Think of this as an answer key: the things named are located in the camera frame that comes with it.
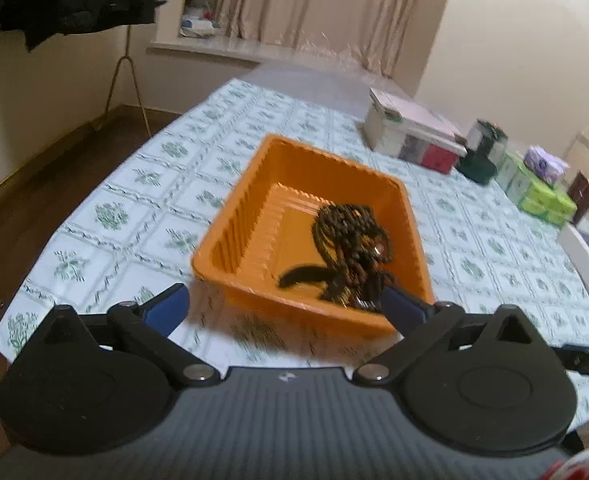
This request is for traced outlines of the orange plastic tray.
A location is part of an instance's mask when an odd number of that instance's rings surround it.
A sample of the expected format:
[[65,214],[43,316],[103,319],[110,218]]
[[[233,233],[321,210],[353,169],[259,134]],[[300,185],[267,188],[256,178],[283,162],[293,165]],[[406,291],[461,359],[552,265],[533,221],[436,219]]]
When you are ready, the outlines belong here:
[[289,269],[323,261],[311,226],[318,209],[330,203],[370,207],[391,237],[393,259],[385,270],[413,296],[434,300],[404,183],[276,134],[264,139],[228,195],[192,257],[192,269],[220,286],[229,304],[263,318],[341,335],[390,335],[394,328],[383,315],[320,301],[316,285],[277,285]]

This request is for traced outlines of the dark brown wooden chair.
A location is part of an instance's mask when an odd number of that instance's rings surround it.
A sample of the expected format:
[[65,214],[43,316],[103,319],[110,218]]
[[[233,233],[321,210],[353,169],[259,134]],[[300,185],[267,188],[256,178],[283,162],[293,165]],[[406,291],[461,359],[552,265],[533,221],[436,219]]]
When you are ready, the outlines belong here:
[[573,226],[577,226],[589,209],[589,179],[582,171],[576,174],[570,187],[567,189],[567,196],[576,205],[571,223]]

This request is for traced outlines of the floral green white tablecloth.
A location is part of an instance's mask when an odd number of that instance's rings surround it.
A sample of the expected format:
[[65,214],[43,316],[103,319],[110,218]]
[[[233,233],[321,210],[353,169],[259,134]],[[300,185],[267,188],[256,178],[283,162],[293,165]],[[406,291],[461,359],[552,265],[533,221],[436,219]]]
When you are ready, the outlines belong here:
[[[226,372],[233,366],[356,370],[396,344],[240,310],[192,269],[203,237],[270,134],[357,162],[404,183],[434,300],[474,314],[513,304],[552,347],[589,347],[589,293],[558,242],[559,230],[518,210],[497,184],[476,185],[369,150],[354,117],[233,80],[128,157],[49,240],[0,321],[0,353],[15,359],[46,314],[143,304],[188,287],[176,344]],[[318,300],[385,317],[381,295],[389,232],[366,205],[323,205],[311,235],[323,261],[282,273],[277,285],[316,285]]]

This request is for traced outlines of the green tissue pack bundle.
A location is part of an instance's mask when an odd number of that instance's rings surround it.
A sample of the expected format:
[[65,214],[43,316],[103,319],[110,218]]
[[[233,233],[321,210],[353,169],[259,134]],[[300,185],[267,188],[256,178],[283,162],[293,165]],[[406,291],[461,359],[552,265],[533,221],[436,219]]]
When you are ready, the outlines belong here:
[[577,211],[563,188],[550,186],[537,177],[518,154],[503,155],[495,180],[518,210],[554,226],[570,222]]

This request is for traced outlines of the green glass jar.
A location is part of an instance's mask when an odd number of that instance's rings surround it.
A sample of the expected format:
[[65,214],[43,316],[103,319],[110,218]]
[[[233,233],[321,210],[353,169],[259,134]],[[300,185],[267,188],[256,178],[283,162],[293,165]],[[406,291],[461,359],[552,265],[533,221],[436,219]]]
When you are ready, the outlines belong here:
[[457,162],[457,170],[474,183],[488,185],[497,174],[507,142],[502,128],[478,119],[468,133],[465,156]]

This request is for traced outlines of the thick white red book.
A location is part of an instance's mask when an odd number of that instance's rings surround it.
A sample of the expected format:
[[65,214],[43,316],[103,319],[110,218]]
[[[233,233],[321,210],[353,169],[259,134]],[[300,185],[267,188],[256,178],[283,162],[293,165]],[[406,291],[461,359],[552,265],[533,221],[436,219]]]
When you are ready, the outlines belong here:
[[373,105],[369,107],[363,132],[372,151],[412,162],[440,174],[449,174],[459,159],[467,154],[461,144],[442,136],[395,126]]

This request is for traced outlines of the purple tissue pack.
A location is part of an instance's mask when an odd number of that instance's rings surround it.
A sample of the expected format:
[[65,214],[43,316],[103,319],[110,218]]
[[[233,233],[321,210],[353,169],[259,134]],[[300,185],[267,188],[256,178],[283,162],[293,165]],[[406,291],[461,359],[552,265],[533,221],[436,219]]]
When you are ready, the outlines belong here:
[[523,164],[549,186],[555,186],[570,168],[569,164],[545,151],[541,146],[530,146]]

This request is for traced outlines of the pink cover book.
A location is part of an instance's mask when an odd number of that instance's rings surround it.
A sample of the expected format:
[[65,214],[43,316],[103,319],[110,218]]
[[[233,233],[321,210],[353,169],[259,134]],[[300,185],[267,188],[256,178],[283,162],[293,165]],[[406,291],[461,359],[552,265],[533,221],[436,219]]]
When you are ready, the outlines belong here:
[[376,88],[369,89],[369,96],[375,109],[389,122],[434,133],[456,143],[465,144],[465,137],[454,122],[433,112],[430,108]]

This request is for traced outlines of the white plastic bag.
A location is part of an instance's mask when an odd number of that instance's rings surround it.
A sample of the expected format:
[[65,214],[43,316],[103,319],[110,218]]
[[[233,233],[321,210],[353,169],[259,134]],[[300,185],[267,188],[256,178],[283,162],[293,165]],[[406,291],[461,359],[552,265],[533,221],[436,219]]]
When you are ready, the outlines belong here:
[[214,0],[186,0],[180,19],[180,35],[203,39],[221,33],[221,26],[214,18]]

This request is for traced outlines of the beige curtain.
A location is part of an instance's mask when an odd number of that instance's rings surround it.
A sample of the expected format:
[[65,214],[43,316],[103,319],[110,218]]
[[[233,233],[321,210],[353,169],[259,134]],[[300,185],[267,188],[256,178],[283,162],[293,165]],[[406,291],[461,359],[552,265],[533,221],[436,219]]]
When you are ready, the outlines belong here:
[[390,76],[416,0],[217,0],[232,38],[340,58]]

